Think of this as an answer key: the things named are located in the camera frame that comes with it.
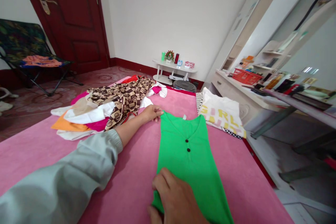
red door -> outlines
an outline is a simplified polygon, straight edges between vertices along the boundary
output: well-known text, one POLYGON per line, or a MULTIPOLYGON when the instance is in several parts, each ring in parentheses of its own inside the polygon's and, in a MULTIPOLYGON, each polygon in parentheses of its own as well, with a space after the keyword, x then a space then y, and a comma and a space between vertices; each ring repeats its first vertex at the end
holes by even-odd
POLYGON ((58 57, 74 61, 78 73, 108 67, 107 43, 98 0, 31 0, 58 57))

door handle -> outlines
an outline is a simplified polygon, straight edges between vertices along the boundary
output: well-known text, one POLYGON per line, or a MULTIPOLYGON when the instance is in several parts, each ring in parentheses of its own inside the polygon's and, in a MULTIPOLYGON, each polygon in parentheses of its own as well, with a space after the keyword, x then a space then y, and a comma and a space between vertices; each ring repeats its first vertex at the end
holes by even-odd
POLYGON ((50 15, 50 9, 49 9, 49 6, 48 6, 47 2, 56 4, 56 5, 58 5, 58 3, 56 1, 53 1, 53 0, 40 0, 40 3, 42 5, 42 8, 43 8, 44 12, 46 14, 50 15))
POLYGON ((54 1, 54 0, 42 0, 42 1, 51 2, 51 3, 54 3, 54 4, 58 5, 58 3, 56 3, 56 1, 54 1))

brown patterned scarf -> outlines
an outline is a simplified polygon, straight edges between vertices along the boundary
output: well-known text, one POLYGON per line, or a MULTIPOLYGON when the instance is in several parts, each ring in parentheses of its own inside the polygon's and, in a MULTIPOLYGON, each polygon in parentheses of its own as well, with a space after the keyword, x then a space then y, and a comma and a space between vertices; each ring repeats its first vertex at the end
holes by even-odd
POLYGON ((114 84, 111 87, 102 86, 90 88, 88 101, 98 105, 106 100, 114 101, 115 108, 107 121, 105 131, 112 129, 119 123, 124 122, 130 113, 138 114, 140 103, 146 96, 148 90, 155 84, 155 81, 144 76, 137 76, 137 81, 130 83, 114 84))

bed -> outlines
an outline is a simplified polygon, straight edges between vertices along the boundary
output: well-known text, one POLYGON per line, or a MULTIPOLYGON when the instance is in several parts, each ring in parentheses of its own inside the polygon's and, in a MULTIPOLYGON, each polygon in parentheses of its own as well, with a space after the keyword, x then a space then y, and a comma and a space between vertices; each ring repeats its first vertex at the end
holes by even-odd
MULTIPOLYGON (((166 98, 149 98, 177 117, 197 117, 195 96, 168 90, 166 98)), ((52 115, 0 143, 0 195, 76 149, 78 141, 63 140, 50 129, 57 118, 52 115)), ((243 141, 211 126, 207 129, 235 224, 293 223, 243 141)), ((138 130, 120 153, 106 189, 93 194, 79 223, 150 223, 146 207, 153 200, 160 136, 159 123, 149 122, 138 130)))

red box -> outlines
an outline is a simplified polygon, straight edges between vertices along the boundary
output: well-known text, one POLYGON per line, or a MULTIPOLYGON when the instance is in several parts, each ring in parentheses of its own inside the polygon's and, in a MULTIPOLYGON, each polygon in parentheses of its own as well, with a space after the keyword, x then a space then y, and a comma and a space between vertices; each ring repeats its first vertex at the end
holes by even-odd
POLYGON ((233 73, 233 78, 241 83, 244 83, 247 85, 253 85, 258 80, 260 80, 262 76, 258 74, 254 74, 249 71, 245 71, 243 69, 236 68, 233 73))

